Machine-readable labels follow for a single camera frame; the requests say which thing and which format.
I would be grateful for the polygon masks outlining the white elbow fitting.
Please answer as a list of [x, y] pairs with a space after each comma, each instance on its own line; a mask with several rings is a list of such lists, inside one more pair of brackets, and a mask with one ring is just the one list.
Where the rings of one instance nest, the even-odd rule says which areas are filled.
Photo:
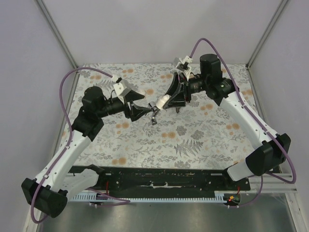
[[167, 103], [167, 101], [170, 99], [170, 95], [164, 95], [163, 97], [159, 98], [155, 104], [155, 106], [162, 110], [164, 105]]

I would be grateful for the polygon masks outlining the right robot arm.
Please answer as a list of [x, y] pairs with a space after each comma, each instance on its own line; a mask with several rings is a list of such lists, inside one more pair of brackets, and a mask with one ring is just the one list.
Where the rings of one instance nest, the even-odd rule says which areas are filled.
[[173, 81], [158, 100], [158, 109], [185, 107], [192, 95], [204, 91], [219, 107], [224, 109], [240, 125], [251, 142], [254, 151], [244, 161], [225, 169], [233, 181], [255, 175], [262, 176], [286, 160], [291, 139], [287, 134], [279, 135], [253, 111], [242, 98], [235, 81], [224, 78], [221, 62], [215, 54], [200, 57], [200, 73], [190, 77], [192, 58], [176, 58]]

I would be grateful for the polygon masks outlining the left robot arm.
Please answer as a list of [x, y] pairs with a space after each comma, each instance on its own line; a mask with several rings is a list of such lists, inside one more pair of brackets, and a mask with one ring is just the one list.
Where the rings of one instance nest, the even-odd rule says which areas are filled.
[[126, 118], [136, 121], [150, 112], [134, 101], [144, 99], [144, 95], [116, 84], [116, 97], [107, 99], [99, 87], [90, 87], [84, 92], [82, 107], [70, 127], [70, 135], [46, 167], [34, 179], [26, 178], [21, 188], [31, 209], [38, 209], [51, 218], [59, 216], [68, 200], [79, 192], [94, 186], [104, 170], [90, 165], [71, 182], [65, 177], [79, 155], [90, 145], [103, 128], [103, 118], [120, 112]]

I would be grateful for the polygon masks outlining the white elbow fitting left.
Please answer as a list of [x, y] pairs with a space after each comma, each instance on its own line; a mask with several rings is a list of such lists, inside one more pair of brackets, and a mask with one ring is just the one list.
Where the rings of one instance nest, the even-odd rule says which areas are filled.
[[146, 91], [145, 91], [145, 90], [143, 90], [143, 89], [140, 89], [140, 94], [142, 94], [142, 95], [146, 95]]

